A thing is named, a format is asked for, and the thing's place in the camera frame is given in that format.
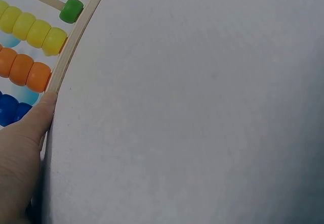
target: gray surface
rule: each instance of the gray surface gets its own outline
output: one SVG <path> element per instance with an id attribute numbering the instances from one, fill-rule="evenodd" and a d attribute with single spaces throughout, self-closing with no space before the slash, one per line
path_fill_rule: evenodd
<path id="1" fill-rule="evenodd" d="M 66 74 L 46 223 L 317 223 L 324 0 L 103 0 Z"/>

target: hand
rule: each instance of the hand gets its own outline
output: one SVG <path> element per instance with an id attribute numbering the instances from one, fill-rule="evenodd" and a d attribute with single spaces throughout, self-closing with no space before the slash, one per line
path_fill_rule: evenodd
<path id="1" fill-rule="evenodd" d="M 20 121 L 0 130 L 0 223 L 25 223 L 40 170 L 39 144 L 51 126 L 56 99 L 45 93 Z"/>

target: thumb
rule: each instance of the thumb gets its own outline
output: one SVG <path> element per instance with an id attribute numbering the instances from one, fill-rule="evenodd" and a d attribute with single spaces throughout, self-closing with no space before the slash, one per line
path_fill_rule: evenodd
<path id="1" fill-rule="evenodd" d="M 16 125 L 13 125 L 15 130 L 18 131 L 20 135 L 38 144 L 42 136 L 51 127 L 56 100 L 56 93 L 44 93 L 40 102 L 32 107 Z"/>

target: yellow bead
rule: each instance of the yellow bead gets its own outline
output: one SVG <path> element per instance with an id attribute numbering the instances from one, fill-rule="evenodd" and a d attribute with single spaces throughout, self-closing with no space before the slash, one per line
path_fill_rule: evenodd
<path id="1" fill-rule="evenodd" d="M 36 18 L 33 14 L 30 13 L 22 13 L 18 17 L 15 26 L 12 30 L 12 34 L 20 40 L 26 40 L 27 35 L 30 31 L 30 28 L 36 21 Z"/>
<path id="2" fill-rule="evenodd" d="M 51 26 L 48 22 L 37 19 L 29 30 L 27 42 L 31 46 L 40 49 L 43 46 L 44 40 L 50 29 Z"/>
<path id="3" fill-rule="evenodd" d="M 12 29 L 21 14 L 17 7 L 8 7 L 0 18 L 0 29 L 4 33 L 12 33 Z"/>
<path id="4" fill-rule="evenodd" d="M 66 32 L 60 28 L 51 28 L 43 43 L 43 51 L 46 56 L 56 56 L 60 53 L 67 38 Z"/>
<path id="5" fill-rule="evenodd" d="M 3 0 L 0 0 L 0 18 L 2 16 L 2 14 L 5 12 L 5 10 L 9 7 L 9 4 L 6 3 Z"/>

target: abacus bead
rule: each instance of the abacus bead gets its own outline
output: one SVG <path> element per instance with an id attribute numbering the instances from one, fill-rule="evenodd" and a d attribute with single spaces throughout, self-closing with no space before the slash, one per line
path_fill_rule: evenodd
<path id="1" fill-rule="evenodd" d="M 27 78 L 27 87 L 37 93 L 42 93 L 46 89 L 47 82 L 51 75 L 49 66 L 34 62 Z"/>
<path id="2" fill-rule="evenodd" d="M 12 64 L 9 79 L 15 85 L 25 86 L 34 60 L 24 54 L 18 54 Z"/>
<path id="3" fill-rule="evenodd" d="M 60 28 L 51 28 L 43 43 L 43 51 L 47 56 L 56 56 L 67 38 L 67 34 Z"/>
<path id="4" fill-rule="evenodd" d="M 60 19 L 66 23 L 74 23 L 77 21 L 83 10 L 83 3 L 79 0 L 67 0 L 64 8 L 60 13 Z"/>
<path id="5" fill-rule="evenodd" d="M 5 12 L 5 10 L 9 7 L 9 4 L 6 3 L 3 0 L 0 0 L 0 18 L 2 16 L 2 14 Z"/>
<path id="6" fill-rule="evenodd" d="M 40 49 L 43 46 L 43 42 L 50 29 L 51 26 L 48 22 L 37 19 L 29 30 L 29 33 L 27 35 L 27 42 L 31 46 Z"/>
<path id="7" fill-rule="evenodd" d="M 31 105 L 26 104 L 26 103 L 19 103 L 16 109 L 16 113 L 13 119 L 13 123 L 21 120 L 32 108 Z"/>
<path id="8" fill-rule="evenodd" d="M 17 7 L 8 7 L 0 18 L 0 29 L 4 33 L 12 33 L 12 29 L 21 14 Z"/>
<path id="9" fill-rule="evenodd" d="M 3 94 L 0 99 L 0 125 L 5 127 L 13 123 L 18 101 L 14 97 Z"/>
<path id="10" fill-rule="evenodd" d="M 22 13 L 18 17 L 15 26 L 12 30 L 12 34 L 22 41 L 27 39 L 27 35 L 30 31 L 30 28 L 36 21 L 36 17 L 31 13 Z"/>
<path id="11" fill-rule="evenodd" d="M 0 51 L 0 76 L 8 78 L 10 74 L 10 70 L 14 60 L 17 56 L 17 52 L 15 52 L 11 48 L 3 48 Z"/>

